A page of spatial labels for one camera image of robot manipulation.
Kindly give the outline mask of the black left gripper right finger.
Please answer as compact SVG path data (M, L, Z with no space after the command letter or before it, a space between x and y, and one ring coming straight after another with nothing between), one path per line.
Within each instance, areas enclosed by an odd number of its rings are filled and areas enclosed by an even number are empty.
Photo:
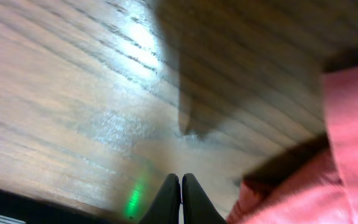
M226 224L193 174L183 176L181 194L184 224Z

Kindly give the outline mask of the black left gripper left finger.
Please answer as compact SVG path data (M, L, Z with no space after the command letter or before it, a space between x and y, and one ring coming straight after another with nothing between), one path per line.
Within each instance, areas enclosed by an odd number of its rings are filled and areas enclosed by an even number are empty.
M178 224L181 188L176 174L168 174L138 224Z

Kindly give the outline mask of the red orange t-shirt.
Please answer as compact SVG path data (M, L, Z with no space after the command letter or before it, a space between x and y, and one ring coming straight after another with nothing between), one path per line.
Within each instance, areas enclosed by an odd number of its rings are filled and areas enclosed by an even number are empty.
M323 86L329 149L272 189L244 180L228 223L358 223L358 67Z

